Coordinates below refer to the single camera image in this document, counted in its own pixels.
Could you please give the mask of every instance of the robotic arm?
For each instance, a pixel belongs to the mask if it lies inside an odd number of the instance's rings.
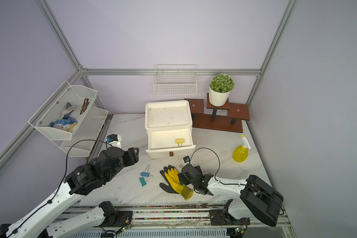
[[[113,179],[124,167],[138,161],[139,148],[123,151],[110,147],[101,151],[98,158],[67,175],[61,186],[26,216],[13,224],[1,225],[0,238],[64,238],[93,226],[124,226],[125,221],[118,218],[131,220],[132,212],[118,212],[111,202],[102,202],[93,210],[65,221],[51,222],[73,203]]]
[[[186,165],[178,174],[182,185],[191,183],[201,194],[227,195],[235,199],[229,200],[224,210],[213,213],[210,211],[212,225],[239,225],[243,217],[244,203],[258,220],[268,226],[276,226],[283,196],[262,179],[255,175],[242,180],[223,179],[212,174],[203,175],[200,166],[194,167],[190,164],[188,156],[184,158],[184,162]]]

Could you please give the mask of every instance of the open drawer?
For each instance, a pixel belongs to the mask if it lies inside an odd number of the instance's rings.
[[[184,139],[184,143],[176,144],[176,139]],[[162,158],[170,156],[191,155],[195,149],[190,128],[172,131],[148,132],[148,157]]]

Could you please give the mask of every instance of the white flower pot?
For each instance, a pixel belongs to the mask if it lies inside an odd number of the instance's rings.
[[[209,102],[213,106],[220,107],[225,104],[227,99],[229,98],[230,92],[227,93],[218,93],[212,90],[209,86]]]

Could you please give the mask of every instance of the wall-mounted wire basket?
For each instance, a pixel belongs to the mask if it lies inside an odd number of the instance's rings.
[[[156,65],[153,89],[155,95],[197,95],[196,65]]]

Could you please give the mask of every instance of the binder clip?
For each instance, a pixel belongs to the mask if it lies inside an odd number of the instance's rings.
[[[143,177],[140,177],[140,178],[139,178],[140,183],[142,184],[142,187],[144,187],[144,185],[147,185],[146,182],[147,182],[150,178],[153,178],[153,175],[151,175],[151,177],[149,177],[147,180],[145,180]]]
[[[147,168],[145,168],[144,172],[141,172],[140,175],[143,177],[149,177],[150,176],[150,174],[148,173],[149,169],[150,169],[150,165],[148,164]]]

